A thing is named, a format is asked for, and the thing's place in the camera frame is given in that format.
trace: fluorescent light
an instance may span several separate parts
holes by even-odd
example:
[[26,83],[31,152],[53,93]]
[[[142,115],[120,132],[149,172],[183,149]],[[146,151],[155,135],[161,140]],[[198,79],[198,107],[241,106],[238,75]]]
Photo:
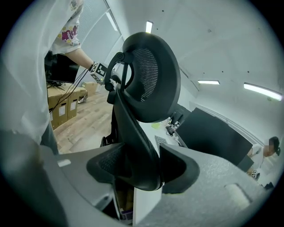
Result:
[[109,21],[110,21],[112,27],[114,28],[114,30],[115,30],[115,31],[118,31],[118,29],[117,29],[117,27],[116,27],[116,24],[115,24],[115,22],[114,22],[114,19],[112,18],[110,12],[106,12],[106,15],[107,15],[107,17],[108,17],[108,19],[109,19]]
[[199,80],[198,83],[220,85],[220,82],[218,80]]
[[269,96],[271,98],[274,98],[278,101],[282,100],[282,94],[275,92],[273,90],[261,87],[261,86],[257,86],[257,85],[253,85],[253,84],[249,84],[249,83],[244,83],[244,88],[258,92],[258,93],[261,93],[261,94],[264,94],[264,95]]
[[152,26],[153,26],[153,22],[147,21],[146,22],[146,32],[151,33]]

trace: white cloth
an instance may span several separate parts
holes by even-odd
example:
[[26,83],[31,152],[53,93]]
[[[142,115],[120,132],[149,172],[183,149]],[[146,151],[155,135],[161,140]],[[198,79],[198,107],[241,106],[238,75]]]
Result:
[[252,155],[250,158],[253,161],[252,165],[253,170],[257,170],[258,168],[260,168],[263,163],[264,160],[263,149],[264,147],[259,144],[254,144],[252,146]]
[[[82,4],[82,0],[38,0],[14,25],[0,53],[0,129],[41,142],[50,117],[44,57],[51,46],[54,53],[80,47],[74,31]],[[62,32],[68,39],[60,37]]]

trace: white ceiling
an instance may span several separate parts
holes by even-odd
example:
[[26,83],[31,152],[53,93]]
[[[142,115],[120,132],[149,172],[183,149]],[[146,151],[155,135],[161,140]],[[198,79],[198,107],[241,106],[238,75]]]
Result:
[[153,21],[152,33],[170,45],[189,80],[221,83],[218,88],[202,85],[201,91],[234,95],[234,90],[242,91],[243,83],[249,82],[283,92],[282,49],[266,21],[247,1],[107,2],[124,39],[145,31],[146,21]]

